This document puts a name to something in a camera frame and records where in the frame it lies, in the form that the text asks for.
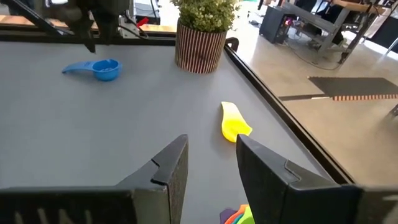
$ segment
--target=green plant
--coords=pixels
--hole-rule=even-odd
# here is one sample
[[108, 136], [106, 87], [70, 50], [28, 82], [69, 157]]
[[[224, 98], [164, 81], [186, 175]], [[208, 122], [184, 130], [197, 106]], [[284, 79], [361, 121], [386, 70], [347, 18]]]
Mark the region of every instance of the green plant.
[[182, 25], [202, 32], [224, 32], [231, 28], [237, 0], [171, 0], [180, 9]]

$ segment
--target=concrete floor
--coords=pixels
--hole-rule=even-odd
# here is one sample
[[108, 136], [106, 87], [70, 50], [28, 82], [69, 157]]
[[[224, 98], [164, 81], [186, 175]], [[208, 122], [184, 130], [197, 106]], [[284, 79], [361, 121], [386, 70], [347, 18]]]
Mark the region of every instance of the concrete floor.
[[[300, 60], [283, 45], [258, 35], [258, 29], [241, 26], [238, 54], [277, 96], [322, 93], [307, 77], [383, 77], [398, 85], [398, 56], [371, 42], [357, 46], [346, 63], [335, 71], [321, 70]], [[298, 54], [308, 58], [305, 46]], [[319, 66], [334, 67], [338, 55]], [[331, 155], [364, 185], [398, 185], [398, 118], [386, 114], [398, 100], [332, 101], [295, 100], [284, 105]]]

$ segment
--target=striped plant pot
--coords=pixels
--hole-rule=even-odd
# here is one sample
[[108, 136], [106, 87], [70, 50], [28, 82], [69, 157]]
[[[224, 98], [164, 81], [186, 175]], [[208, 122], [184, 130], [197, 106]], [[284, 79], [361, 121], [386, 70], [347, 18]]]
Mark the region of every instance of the striped plant pot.
[[207, 33], [177, 25], [175, 63], [193, 73], [211, 73], [217, 69], [225, 44], [226, 32]]

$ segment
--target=yellow sponge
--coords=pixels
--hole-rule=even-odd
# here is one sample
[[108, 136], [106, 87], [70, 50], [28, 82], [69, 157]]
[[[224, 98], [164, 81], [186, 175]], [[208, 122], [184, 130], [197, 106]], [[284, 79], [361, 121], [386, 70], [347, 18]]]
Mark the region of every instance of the yellow sponge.
[[231, 141], [236, 142], [238, 134], [249, 135], [252, 128], [245, 122], [238, 107], [234, 103], [221, 102], [223, 106], [223, 122], [221, 123], [221, 130], [224, 137]]

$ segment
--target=scoop handle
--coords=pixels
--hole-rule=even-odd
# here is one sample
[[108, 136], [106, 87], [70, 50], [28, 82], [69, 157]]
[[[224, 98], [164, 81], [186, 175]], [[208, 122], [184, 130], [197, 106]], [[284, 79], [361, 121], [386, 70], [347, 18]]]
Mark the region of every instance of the scoop handle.
[[88, 71], [93, 71], [93, 65], [97, 61], [87, 61], [87, 62], [77, 62], [70, 64], [66, 66], [63, 70], [62, 73], [67, 73], [67, 72], [73, 72], [77, 70], [88, 70]]

